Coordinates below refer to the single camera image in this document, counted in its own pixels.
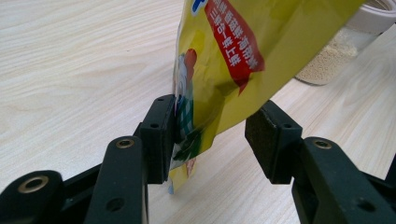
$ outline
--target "tabletop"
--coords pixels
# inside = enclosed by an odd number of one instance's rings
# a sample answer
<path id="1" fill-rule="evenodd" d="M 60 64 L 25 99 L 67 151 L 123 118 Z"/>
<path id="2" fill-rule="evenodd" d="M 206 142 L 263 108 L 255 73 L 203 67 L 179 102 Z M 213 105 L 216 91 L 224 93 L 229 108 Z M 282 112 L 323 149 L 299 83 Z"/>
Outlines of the tabletop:
<path id="1" fill-rule="evenodd" d="M 21 175 L 68 179 L 131 135 L 172 92 L 183 1 L 0 2 L 0 190 Z M 336 142 L 384 178 L 396 152 L 396 26 L 330 84 L 295 79 L 272 100 L 303 136 Z M 149 186 L 151 223 L 298 223 L 290 186 L 265 178 L 244 122 L 218 135 L 177 191 Z"/>

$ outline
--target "red graphic on package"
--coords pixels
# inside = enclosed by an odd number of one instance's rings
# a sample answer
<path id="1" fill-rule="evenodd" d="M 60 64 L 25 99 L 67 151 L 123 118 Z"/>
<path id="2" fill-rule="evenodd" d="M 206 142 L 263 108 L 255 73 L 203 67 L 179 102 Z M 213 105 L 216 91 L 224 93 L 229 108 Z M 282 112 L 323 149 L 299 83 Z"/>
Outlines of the red graphic on package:
<path id="1" fill-rule="evenodd" d="M 205 13 L 239 94 L 252 72 L 264 70 L 256 37 L 228 0 L 208 0 Z"/>

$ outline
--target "beige granules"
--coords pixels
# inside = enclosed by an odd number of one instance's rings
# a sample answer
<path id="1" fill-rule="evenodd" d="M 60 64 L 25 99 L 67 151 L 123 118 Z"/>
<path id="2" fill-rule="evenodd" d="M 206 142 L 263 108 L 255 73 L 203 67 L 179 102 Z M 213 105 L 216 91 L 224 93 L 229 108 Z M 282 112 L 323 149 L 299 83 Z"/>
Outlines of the beige granules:
<path id="1" fill-rule="evenodd" d="M 347 43 L 348 39 L 346 32 L 338 32 L 296 78 L 314 85 L 329 83 L 358 55 L 353 44 Z"/>

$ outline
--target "plastic bag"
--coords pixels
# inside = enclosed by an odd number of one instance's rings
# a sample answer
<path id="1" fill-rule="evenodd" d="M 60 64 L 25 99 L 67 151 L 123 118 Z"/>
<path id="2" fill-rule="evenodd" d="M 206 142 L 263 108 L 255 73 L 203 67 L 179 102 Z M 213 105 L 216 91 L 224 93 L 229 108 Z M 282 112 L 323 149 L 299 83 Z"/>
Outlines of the plastic bag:
<path id="1" fill-rule="evenodd" d="M 178 31 L 174 188 L 216 134 L 256 112 L 364 0 L 189 0 Z"/>

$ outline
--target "black object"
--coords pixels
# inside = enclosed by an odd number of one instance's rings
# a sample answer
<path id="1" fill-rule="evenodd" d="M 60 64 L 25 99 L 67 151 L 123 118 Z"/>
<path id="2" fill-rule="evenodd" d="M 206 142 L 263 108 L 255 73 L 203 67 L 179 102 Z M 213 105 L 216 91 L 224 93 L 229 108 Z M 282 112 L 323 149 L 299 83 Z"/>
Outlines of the black object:
<path id="1" fill-rule="evenodd" d="M 66 181 L 22 176 L 0 195 L 0 223 L 149 223 L 148 184 L 167 179 L 175 97 L 156 99 L 133 136 L 113 140 L 102 164 Z M 274 103 L 247 119 L 246 138 L 273 184 L 289 184 L 303 223 L 396 223 L 394 159 L 386 180 L 361 173 L 335 143 L 301 138 Z"/>

